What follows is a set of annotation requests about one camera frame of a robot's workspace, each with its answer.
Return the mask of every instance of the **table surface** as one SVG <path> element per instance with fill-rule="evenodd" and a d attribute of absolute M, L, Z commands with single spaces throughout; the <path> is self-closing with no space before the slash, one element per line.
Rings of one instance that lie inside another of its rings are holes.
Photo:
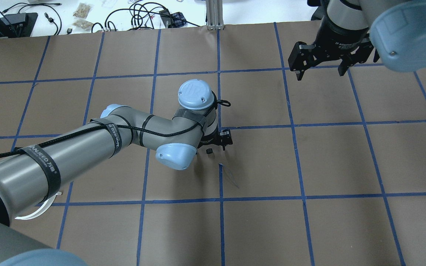
<path fill-rule="evenodd" d="M 185 171 L 131 145 L 12 227 L 93 266 L 426 265 L 426 69 L 297 81 L 286 59 L 319 25 L 0 39 L 0 153 L 113 103 L 171 117 L 189 79 L 231 102 L 234 141 Z"/>
<path fill-rule="evenodd" d="M 128 8 L 132 0 L 117 0 L 115 4 L 104 5 L 104 0 L 95 1 L 73 1 L 73 0 L 46 0 L 44 3 L 61 3 L 61 6 L 54 7 L 60 14 L 62 20 L 61 35 L 66 34 L 67 28 L 73 28 L 73 34 L 86 33 L 87 31 L 74 27 L 72 24 L 76 20 L 73 17 L 73 12 L 77 9 L 79 3 L 87 3 L 92 9 L 86 18 L 87 21 L 95 23 L 101 22 L 104 24 L 107 15 L 119 8 Z M 0 10 L 4 10 L 11 5 L 14 5 L 20 0 L 0 0 Z M 203 0 L 156 0 L 167 7 L 171 13 L 182 12 L 186 20 L 197 25 L 206 25 L 206 5 Z M 311 15 L 316 7 L 309 7 L 306 0 L 223 0 L 223 20 L 225 24 L 258 24 L 270 22 L 286 22 L 286 21 L 306 21 L 310 20 Z M 17 13 L 19 8 L 14 8 L 7 14 Z M 25 8 L 22 12 L 36 12 L 39 18 L 32 32 L 32 36 L 47 36 L 55 32 L 55 26 L 47 21 L 44 17 L 44 12 L 47 12 L 50 17 L 54 18 L 59 25 L 59 19 L 55 12 L 48 7 L 30 7 Z M 110 17 L 118 30 L 125 31 L 131 28 L 131 16 L 128 11 L 119 11 Z M 158 15 L 154 17 L 154 28 L 164 28 L 161 19 Z"/>

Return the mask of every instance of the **black wire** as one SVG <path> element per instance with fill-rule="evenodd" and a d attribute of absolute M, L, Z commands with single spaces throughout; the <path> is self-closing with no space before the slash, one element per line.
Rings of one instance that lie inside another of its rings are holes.
<path fill-rule="evenodd" d="M 21 13 L 21 10 L 22 9 L 24 9 L 24 8 L 26 8 L 26 7 L 34 7 L 34 6 L 36 6 L 36 5 L 30 5 L 30 4 L 26 4 L 25 6 L 23 6 L 23 7 L 21 7 L 21 8 L 19 8 L 19 10 L 17 11 L 17 13 L 18 14 L 20 14 Z M 57 34 L 56 35 L 59 35 L 60 34 L 60 31 L 62 30 L 62 19 L 61 19 L 61 17 L 60 17 L 60 14 L 59 14 L 59 12 L 57 12 L 57 10 L 55 10 L 53 7 L 51 7 L 50 5 L 47 5 L 47 4 L 43 4 L 43 3 L 41 3 L 41 4 L 37 4 L 37 6 L 44 6 L 44 7 L 50 7 L 50 8 L 52 8 L 52 10 L 57 14 L 57 17 L 59 17 L 59 20 L 60 20 L 60 28 L 59 28 L 59 31 L 57 32 Z"/>
<path fill-rule="evenodd" d="M 96 22 L 95 24 L 93 24 L 93 26 L 91 26 L 91 33 L 93 33 L 93 28 L 96 26 L 96 24 L 98 24 L 101 27 L 101 30 L 105 30 L 105 28 L 103 28 L 103 25 L 101 25 L 100 22 Z"/>
<path fill-rule="evenodd" d="M 6 8 L 5 10 L 3 10 L 3 13 L 8 12 L 10 9 L 12 9 L 13 7 L 17 6 L 17 5 L 26 5 L 26 6 L 40 6 L 40 5 L 51 5 L 51 6 L 60 6 L 61 3 L 39 3 L 39 4 L 27 4 L 27 3 L 22 3 L 19 2 L 17 4 L 11 5 L 10 7 Z"/>
<path fill-rule="evenodd" d="M 216 100 L 216 95 L 215 94 L 213 94 L 213 95 L 214 95 L 215 101 L 212 104 L 212 106 L 208 109 L 208 111 L 206 111 L 206 113 L 203 114 L 203 116 L 205 116 L 205 117 L 208 116 L 214 109 L 218 108 L 218 105 L 222 105 L 222 106 L 226 106 L 226 107 L 231 106 L 231 103 L 229 101 Z M 159 136 L 159 137 L 169 138 L 169 137 L 175 137 L 175 136 L 187 133 L 189 131 L 192 131 L 192 130 L 194 130 L 194 128 L 196 128 L 197 126 L 201 126 L 201 125 L 200 125 L 200 123 L 195 123 L 194 125 L 192 125 L 191 127 L 187 128 L 187 129 L 184 129 L 182 131 L 178 131 L 178 132 L 175 132 L 175 133 L 169 133 L 169 134 L 159 133 L 159 132 L 151 131 L 151 130 L 148 130 L 148 129 L 145 129 L 145 128 L 136 127 L 136 126 L 125 126 L 125 125 L 116 125 L 116 126 L 118 128 L 126 128 L 126 129 L 141 131 L 141 132 L 144 132 L 144 133 L 147 133 L 147 134 L 156 135 L 156 136 Z M 77 131 L 77 132 L 74 132 L 74 133 L 71 133 L 71 134 L 68 134 L 68 135 L 64 135 L 64 136 L 55 138 L 53 140 L 46 141 L 44 143 L 40 143 L 39 146 L 41 148 L 45 148 L 47 146 L 54 145 L 56 143 L 60 143 L 60 142 L 81 136 L 83 134 L 86 134 L 86 133 L 89 133 L 89 132 L 92 132 L 92 131 L 96 131 L 96 130 L 99 130 L 99 129 L 106 129 L 106 126 L 100 125 L 100 126 L 85 128 L 83 130 L 80 130 L 80 131 Z M 8 153 L 0 153 L 0 158 L 5 158 L 5 157 L 8 157 L 8 156 L 18 155 L 18 154 L 23 154 L 23 153 L 24 152 L 22 150 L 14 150 L 14 151 L 10 151 Z"/>
<path fill-rule="evenodd" d="M 111 31 L 111 28 L 109 27 L 109 23 L 111 22 L 111 24 L 113 24 L 113 27 L 115 28 L 115 31 L 117 30 L 116 29 L 116 26 L 115 26 L 115 24 L 112 22 L 112 21 L 108 21 L 108 29 Z"/>
<path fill-rule="evenodd" d="M 120 8 L 120 9 L 118 9 L 118 10 L 114 10 L 114 11 L 112 11 L 112 12 L 111 12 L 111 13 L 110 13 L 107 17 L 106 17 L 105 25 L 108 23 L 108 19 L 109 19 L 109 17 L 110 17 L 111 15 L 113 15 L 115 12 L 123 11 L 123 10 L 133 10 L 133 9 L 132 9 L 132 8 Z M 161 14 L 161 13 L 157 13 L 157 12 L 150 12 L 150 11 L 144 11 L 144 10 L 134 10 L 134 11 L 137 11 L 137 12 L 152 13 L 152 14 L 160 15 L 161 17 L 170 17 L 170 18 L 172 18 L 173 20 L 180 20 L 180 21 L 182 21 L 182 22 L 187 22 L 187 23 L 192 24 L 192 25 L 194 25 L 194 26 L 201 27 L 200 25 L 197 25 L 197 24 L 195 24 L 195 23 L 189 22 L 189 21 L 187 21 L 187 20 L 181 20 L 181 19 L 179 19 L 179 18 L 175 18 L 175 17 L 168 16 L 168 15 Z"/>
<path fill-rule="evenodd" d="M 3 12 L 1 12 L 0 10 L 0 14 L 3 16 L 3 18 L 7 21 L 7 23 L 9 24 L 9 26 L 11 27 L 12 31 L 14 32 L 14 34 L 16 35 L 16 37 L 19 37 L 19 35 L 16 32 L 16 29 L 14 29 L 14 26 L 11 24 L 11 22 L 9 22 L 9 20 L 7 19 L 7 17 L 3 14 Z"/>
<path fill-rule="evenodd" d="M 58 35 L 59 34 L 59 26 L 55 22 L 53 22 L 53 24 L 57 27 L 57 30 L 55 31 L 54 35 Z"/>

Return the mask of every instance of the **velcro strap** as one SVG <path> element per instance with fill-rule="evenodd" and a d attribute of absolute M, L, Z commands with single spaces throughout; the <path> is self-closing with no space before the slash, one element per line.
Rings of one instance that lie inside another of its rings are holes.
<path fill-rule="evenodd" d="M 199 123 L 200 126 L 202 126 L 202 131 L 203 131 L 203 128 L 205 127 L 205 124 L 206 124 L 206 117 L 204 117 L 202 114 L 194 113 L 188 109 L 179 109 L 175 113 L 174 117 L 178 117 L 178 116 L 184 117 L 186 119 L 190 119 L 192 121 L 195 121 L 196 123 Z"/>
<path fill-rule="evenodd" d="M 43 150 L 39 145 L 31 145 L 21 150 L 24 151 L 30 158 L 32 158 L 40 168 L 44 171 L 45 178 L 47 178 L 47 185 L 49 189 L 47 190 L 47 195 L 41 202 L 46 201 L 48 198 L 52 197 L 59 191 L 61 184 L 60 171 L 57 167 L 54 159 L 50 157 L 45 150 Z"/>
<path fill-rule="evenodd" d="M 108 119 L 104 119 L 104 118 L 91 119 L 90 123 L 97 123 L 97 124 L 100 124 L 100 125 L 105 125 L 106 129 L 111 134 L 111 137 L 113 138 L 113 142 L 115 143 L 115 151 L 113 152 L 113 155 L 111 155 L 111 157 L 113 157 L 118 152 L 120 152 L 121 148 L 123 147 L 123 142 L 121 140 L 121 134 L 119 133 L 119 128 L 115 123 L 111 122 Z"/>

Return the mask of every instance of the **blue tape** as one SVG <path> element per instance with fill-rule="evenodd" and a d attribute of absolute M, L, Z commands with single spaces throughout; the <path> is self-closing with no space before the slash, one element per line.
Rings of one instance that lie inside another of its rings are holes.
<path fill-rule="evenodd" d="M 392 219 L 392 214 L 390 213 L 391 211 L 390 211 L 390 207 L 389 207 L 389 202 L 387 201 L 386 192 L 385 192 L 385 189 L 384 189 L 384 184 L 382 183 L 381 172 L 379 171 L 379 166 L 377 165 L 377 159 L 376 159 L 376 155 L 374 154 L 374 148 L 372 147 L 372 142 L 371 142 L 371 138 L 369 136 L 369 131 L 367 129 L 366 120 L 365 120 L 364 114 L 362 112 L 361 103 L 360 103 L 359 98 L 358 98 L 355 83 L 353 81 L 353 76 L 351 75 L 351 71 L 349 69 L 348 69 L 348 77 L 349 77 L 349 81 L 351 83 L 351 88 L 353 88 L 353 93 L 355 95 L 356 104 L 357 104 L 358 110 L 359 110 L 359 115 L 361 116 L 361 120 L 362 120 L 362 126 L 364 127 L 364 130 L 365 130 L 365 133 L 366 133 L 367 143 L 369 145 L 369 150 L 371 152 L 372 161 L 374 163 L 374 168 L 376 170 L 377 180 L 379 182 L 379 186 L 381 187 L 382 198 L 384 199 L 384 205 L 385 205 L 385 208 L 386 208 L 387 217 L 389 218 L 389 224 L 390 224 L 390 227 L 391 227 L 390 229 L 392 231 L 392 236 L 394 237 L 394 242 L 395 242 L 395 246 L 397 248 L 397 253 L 398 253 L 398 256 L 399 256 L 400 264 L 402 266 L 404 266 L 405 265 L 404 256 L 402 255 L 402 250 L 400 249 L 400 243 L 399 243 L 399 239 L 397 238 L 397 232 L 395 230 L 394 220 Z"/>
<path fill-rule="evenodd" d="M 279 55 L 280 55 L 280 64 L 282 65 L 282 77 L 284 78 L 284 88 L 285 88 L 285 99 L 287 102 L 287 109 L 289 111 L 289 119 L 290 124 L 294 125 L 294 117 L 292 116 L 292 110 L 290 106 L 290 98 L 289 98 L 289 89 L 287 86 L 287 77 L 285 75 L 285 68 L 284 68 L 284 57 L 282 56 L 282 47 L 280 45 L 280 38 L 279 38 L 279 30 L 277 29 L 277 23 L 274 22 L 274 30 L 275 30 L 275 36 L 277 38 L 277 45 L 279 47 Z M 295 127 L 291 126 L 292 129 L 292 139 L 294 141 L 294 151 L 295 151 L 295 160 L 297 163 L 297 171 L 299 175 L 299 183 L 300 183 L 300 193 L 301 193 L 301 200 L 303 201 L 303 217 L 305 219 L 305 230 L 307 234 L 307 242 L 308 242 L 308 250 L 310 254 L 310 263 L 312 266 L 315 266 L 315 258 L 313 256 L 313 246 L 311 243 L 311 234 L 310 234 L 310 225 L 308 221 L 308 211 L 307 211 L 307 204 L 306 204 L 306 195 L 305 195 L 305 188 L 303 186 L 303 178 L 301 173 L 301 166 L 300 166 L 300 157 L 299 157 L 299 150 L 297 147 L 297 138 L 295 134 Z"/>

